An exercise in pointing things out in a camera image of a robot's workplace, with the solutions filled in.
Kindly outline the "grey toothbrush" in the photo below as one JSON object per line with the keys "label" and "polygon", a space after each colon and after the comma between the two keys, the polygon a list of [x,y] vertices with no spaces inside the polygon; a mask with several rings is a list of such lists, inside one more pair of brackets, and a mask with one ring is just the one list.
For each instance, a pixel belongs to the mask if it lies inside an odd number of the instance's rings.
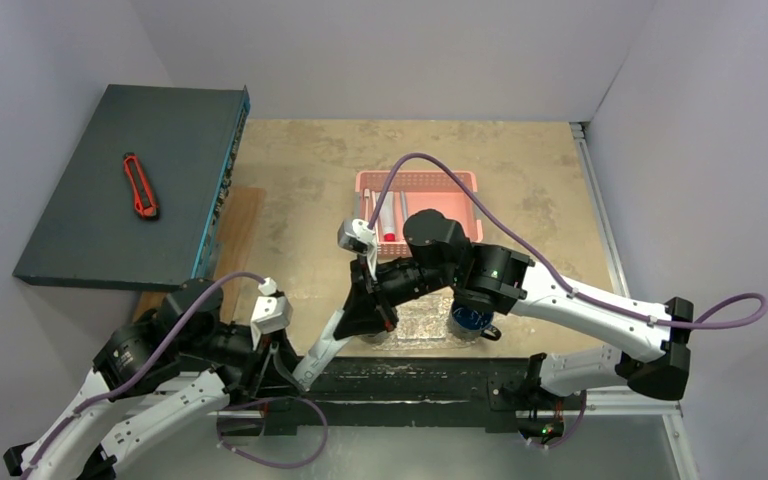
{"label": "grey toothbrush", "polygon": [[400,192],[399,193],[400,198],[400,204],[401,204],[401,212],[402,212],[402,224],[404,225],[408,218],[409,218],[409,205],[408,205],[408,199],[407,199],[407,192]]}

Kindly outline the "pink plastic basket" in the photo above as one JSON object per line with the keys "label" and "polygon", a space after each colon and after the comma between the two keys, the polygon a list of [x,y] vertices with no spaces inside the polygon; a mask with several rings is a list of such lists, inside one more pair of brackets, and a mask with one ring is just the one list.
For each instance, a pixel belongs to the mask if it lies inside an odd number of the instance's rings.
{"label": "pink plastic basket", "polygon": [[[355,179],[356,214],[363,219],[363,191],[369,189],[377,194],[388,175],[387,170],[366,170],[357,173]],[[455,170],[455,175],[473,193],[477,194],[476,176],[468,170]],[[446,218],[458,221],[473,242],[482,242],[484,237],[482,221],[469,196],[440,170],[400,170],[389,192],[394,193],[394,214],[396,220],[395,242],[385,242],[382,232],[378,235],[378,254],[383,258],[409,257],[410,251],[403,235],[402,212],[399,193],[407,192],[409,216],[425,209],[435,209]]]}

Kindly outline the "white toothpaste tube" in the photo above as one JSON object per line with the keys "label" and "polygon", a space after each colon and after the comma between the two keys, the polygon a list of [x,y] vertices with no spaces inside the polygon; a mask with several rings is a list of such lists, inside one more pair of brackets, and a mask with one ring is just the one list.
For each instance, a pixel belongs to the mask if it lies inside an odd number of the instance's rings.
{"label": "white toothpaste tube", "polygon": [[292,376],[301,391],[309,391],[325,368],[349,343],[349,337],[342,339],[335,337],[336,329],[343,316],[344,311],[342,309],[337,309],[333,313],[319,338],[294,368]]}

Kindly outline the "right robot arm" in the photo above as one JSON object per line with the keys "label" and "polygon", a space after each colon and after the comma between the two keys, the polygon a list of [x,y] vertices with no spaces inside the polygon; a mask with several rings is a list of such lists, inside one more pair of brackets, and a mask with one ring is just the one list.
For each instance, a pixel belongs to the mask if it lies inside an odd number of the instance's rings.
{"label": "right robot arm", "polygon": [[338,244],[357,258],[350,264],[351,288],[335,339],[391,332],[399,322],[397,306],[449,288],[461,307],[533,317],[604,342],[601,349],[568,356],[532,356],[521,392],[533,406],[622,384],[658,400],[683,398],[690,373],[689,336],[669,324],[689,324],[690,302],[638,302],[554,278],[545,264],[527,255],[472,242],[459,222],[433,209],[410,216],[403,233],[409,257],[378,263],[372,258],[377,236],[364,220],[350,220],[342,228]]}

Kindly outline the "clear textured oval tray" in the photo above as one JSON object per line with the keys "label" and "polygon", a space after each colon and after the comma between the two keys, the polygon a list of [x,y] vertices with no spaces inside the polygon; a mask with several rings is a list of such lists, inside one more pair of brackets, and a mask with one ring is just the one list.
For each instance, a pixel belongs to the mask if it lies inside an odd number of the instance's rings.
{"label": "clear textured oval tray", "polygon": [[456,335],[451,329],[453,298],[432,294],[399,305],[399,322],[392,332],[359,336],[373,350],[425,351],[461,349],[473,345],[478,337]]}

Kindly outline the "dark blue cup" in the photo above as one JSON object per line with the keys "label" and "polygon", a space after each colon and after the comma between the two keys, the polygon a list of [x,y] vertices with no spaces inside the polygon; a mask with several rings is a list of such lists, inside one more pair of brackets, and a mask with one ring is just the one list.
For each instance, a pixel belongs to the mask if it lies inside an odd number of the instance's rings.
{"label": "dark blue cup", "polygon": [[448,329],[457,338],[474,341],[479,338],[498,341],[502,332],[493,325],[494,313],[474,310],[453,302],[449,312]]}

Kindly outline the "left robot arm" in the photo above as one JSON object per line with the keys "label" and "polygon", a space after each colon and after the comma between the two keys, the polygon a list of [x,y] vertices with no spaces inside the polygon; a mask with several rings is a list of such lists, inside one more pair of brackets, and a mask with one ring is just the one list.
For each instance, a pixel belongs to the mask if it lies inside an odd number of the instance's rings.
{"label": "left robot arm", "polygon": [[19,479],[113,479],[197,417],[297,392],[286,329],[291,306],[271,278],[247,324],[220,318],[221,283],[194,278],[117,329],[78,393],[38,440],[7,449]]}

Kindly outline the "red cap toothpaste tube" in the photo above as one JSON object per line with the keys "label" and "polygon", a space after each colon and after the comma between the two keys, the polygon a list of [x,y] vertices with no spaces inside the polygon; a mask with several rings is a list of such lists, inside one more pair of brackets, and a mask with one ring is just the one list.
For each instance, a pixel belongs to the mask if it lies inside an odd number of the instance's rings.
{"label": "red cap toothpaste tube", "polygon": [[397,235],[393,193],[387,192],[386,194],[382,194],[379,198],[379,205],[381,206],[379,219],[382,238],[385,242],[395,242],[397,240]]}

